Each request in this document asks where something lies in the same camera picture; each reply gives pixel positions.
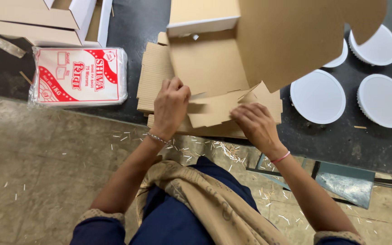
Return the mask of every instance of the plastic packaging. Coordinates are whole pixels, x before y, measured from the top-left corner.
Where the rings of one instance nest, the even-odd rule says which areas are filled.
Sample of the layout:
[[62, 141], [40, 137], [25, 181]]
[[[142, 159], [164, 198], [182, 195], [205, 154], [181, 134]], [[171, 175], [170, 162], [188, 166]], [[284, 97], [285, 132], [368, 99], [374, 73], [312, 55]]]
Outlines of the plastic packaging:
[[336, 121], [346, 108], [346, 95], [331, 74], [315, 70], [290, 86], [291, 101], [308, 121], [328, 124]]
[[392, 32], [384, 25], [381, 25], [378, 31], [362, 45], [356, 43], [350, 31], [349, 46], [353, 54], [367, 64], [388, 65], [392, 63]]
[[33, 47], [30, 107], [74, 108], [122, 104], [128, 97], [128, 56], [119, 47]]
[[373, 122], [392, 128], [392, 79], [373, 74], [362, 80], [357, 92], [362, 112]]
[[343, 52], [341, 53], [340, 57], [334, 59], [333, 61], [329, 62], [328, 64], [325, 64], [323, 67], [334, 68], [334, 67], [337, 67], [337, 66], [343, 64], [347, 58], [348, 53], [349, 53], [349, 48], [347, 47], [346, 40], [343, 38]]

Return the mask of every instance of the black work surface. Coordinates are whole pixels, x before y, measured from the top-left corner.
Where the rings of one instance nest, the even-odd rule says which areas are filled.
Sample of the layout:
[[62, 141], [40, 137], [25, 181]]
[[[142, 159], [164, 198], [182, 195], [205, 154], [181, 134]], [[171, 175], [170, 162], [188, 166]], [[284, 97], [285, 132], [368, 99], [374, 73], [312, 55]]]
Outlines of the black work surface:
[[[110, 18], [108, 47], [123, 47], [128, 54], [128, 100], [123, 105], [72, 109], [88, 115], [146, 125], [147, 118], [137, 111], [136, 98], [141, 59], [147, 42], [156, 42], [166, 30], [170, 16], [170, 0], [114, 0], [115, 17]], [[384, 21], [392, 31], [392, 0]], [[346, 28], [346, 40], [349, 29]], [[0, 98], [26, 102], [30, 85], [19, 74], [33, 77], [35, 65], [31, 45], [24, 39], [12, 40], [28, 51], [18, 59], [0, 49]], [[374, 73], [392, 78], [392, 64], [372, 67], [359, 61], [351, 51], [344, 64], [324, 69], [337, 78], [346, 93], [346, 109], [341, 118], [328, 125], [307, 122], [289, 99], [290, 87], [281, 90], [284, 103], [279, 137], [292, 154], [325, 162], [359, 167], [392, 174], [392, 129], [381, 127], [366, 118], [356, 101], [362, 79]], [[354, 126], [365, 126], [356, 129]], [[250, 145], [247, 140], [216, 138], [226, 142]]]

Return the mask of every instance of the silver bracelet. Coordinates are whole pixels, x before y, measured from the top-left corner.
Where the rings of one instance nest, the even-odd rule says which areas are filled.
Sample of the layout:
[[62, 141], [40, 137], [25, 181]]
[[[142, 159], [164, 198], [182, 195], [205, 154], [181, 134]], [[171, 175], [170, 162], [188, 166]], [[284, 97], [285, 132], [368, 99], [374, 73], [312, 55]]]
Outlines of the silver bracelet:
[[148, 132], [148, 135], [149, 135], [150, 137], [156, 139], [156, 140], [159, 140], [159, 141], [163, 142], [163, 143], [166, 144], [166, 145], [169, 145], [168, 142], [166, 142], [165, 140], [163, 140], [162, 138], [160, 138], [160, 137], [158, 137], [158, 136], [155, 136], [155, 135], [151, 134], [150, 132]]

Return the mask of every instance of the packaged plastic bags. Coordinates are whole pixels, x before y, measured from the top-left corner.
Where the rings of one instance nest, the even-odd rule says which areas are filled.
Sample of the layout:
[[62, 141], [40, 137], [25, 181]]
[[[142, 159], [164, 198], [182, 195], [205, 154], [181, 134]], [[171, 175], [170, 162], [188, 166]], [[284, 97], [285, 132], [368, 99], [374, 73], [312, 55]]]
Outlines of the packaged plastic bags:
[[128, 97], [128, 56], [119, 47], [33, 47], [34, 83], [29, 106], [84, 107], [122, 104]]

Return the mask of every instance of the left hand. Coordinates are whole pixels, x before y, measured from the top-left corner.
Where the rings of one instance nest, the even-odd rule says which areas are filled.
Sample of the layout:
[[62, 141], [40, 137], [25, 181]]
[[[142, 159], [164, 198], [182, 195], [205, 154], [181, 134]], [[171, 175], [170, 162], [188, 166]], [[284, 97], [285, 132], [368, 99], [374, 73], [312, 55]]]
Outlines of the left hand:
[[187, 114], [188, 100], [191, 96], [190, 88], [178, 77], [164, 80], [154, 102], [155, 122], [149, 132], [169, 141]]

